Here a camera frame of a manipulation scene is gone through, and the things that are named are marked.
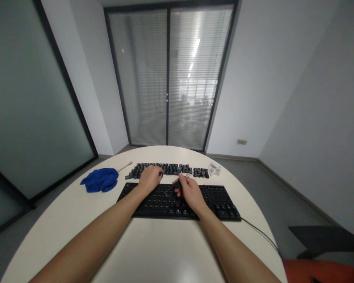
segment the chair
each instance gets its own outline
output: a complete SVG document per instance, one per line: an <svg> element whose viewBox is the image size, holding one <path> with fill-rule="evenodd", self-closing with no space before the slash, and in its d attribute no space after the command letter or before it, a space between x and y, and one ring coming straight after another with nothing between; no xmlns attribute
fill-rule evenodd
<svg viewBox="0 0 354 283"><path fill-rule="evenodd" d="M354 252L354 235L338 226L291 226L307 250L284 260L289 283L354 283L354 267L314 260L325 252Z"/></svg>

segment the blue microfiber towel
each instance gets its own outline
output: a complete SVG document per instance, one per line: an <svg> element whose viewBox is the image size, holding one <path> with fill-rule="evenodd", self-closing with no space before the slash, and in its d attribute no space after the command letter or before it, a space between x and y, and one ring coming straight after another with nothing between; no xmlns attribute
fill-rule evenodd
<svg viewBox="0 0 354 283"><path fill-rule="evenodd" d="M117 184L118 172L114 168L102 168L94 170L84 178L80 185L87 188L88 193L95 193L102 191L106 193L115 187Z"/></svg>

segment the small plastic bag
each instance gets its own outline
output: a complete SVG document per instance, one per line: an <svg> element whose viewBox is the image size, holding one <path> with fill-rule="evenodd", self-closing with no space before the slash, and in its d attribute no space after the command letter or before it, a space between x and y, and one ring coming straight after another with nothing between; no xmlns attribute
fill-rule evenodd
<svg viewBox="0 0 354 283"><path fill-rule="evenodd" d="M208 166L208 173L210 174L210 176L214 174L220 175L220 171L221 171L221 166L216 162L211 162L210 165Z"/></svg>

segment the glass door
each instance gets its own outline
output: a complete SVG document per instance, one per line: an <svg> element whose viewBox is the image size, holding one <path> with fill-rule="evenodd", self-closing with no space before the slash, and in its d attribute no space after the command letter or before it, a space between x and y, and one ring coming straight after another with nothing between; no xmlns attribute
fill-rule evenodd
<svg viewBox="0 0 354 283"><path fill-rule="evenodd" d="M109 15L129 143L166 144L167 10Z"/></svg>
<svg viewBox="0 0 354 283"><path fill-rule="evenodd" d="M205 147L232 9L171 10L169 145Z"/></svg>
<svg viewBox="0 0 354 283"><path fill-rule="evenodd" d="M130 145L204 151L237 4L104 8Z"/></svg>

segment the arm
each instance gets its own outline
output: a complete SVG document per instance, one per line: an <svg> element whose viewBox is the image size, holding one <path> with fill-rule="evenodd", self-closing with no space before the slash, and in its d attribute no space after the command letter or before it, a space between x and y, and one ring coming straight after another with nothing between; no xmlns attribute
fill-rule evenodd
<svg viewBox="0 0 354 283"><path fill-rule="evenodd" d="M157 166L146 168L136 188L78 233L30 283L88 282L139 204L160 183L160 172Z"/></svg>
<svg viewBox="0 0 354 283"><path fill-rule="evenodd" d="M183 193L188 205L201 220L229 282L273 282L280 283L278 278L264 263L247 248L216 217L203 200L197 182L181 174L181 189L176 189L177 196Z"/></svg>

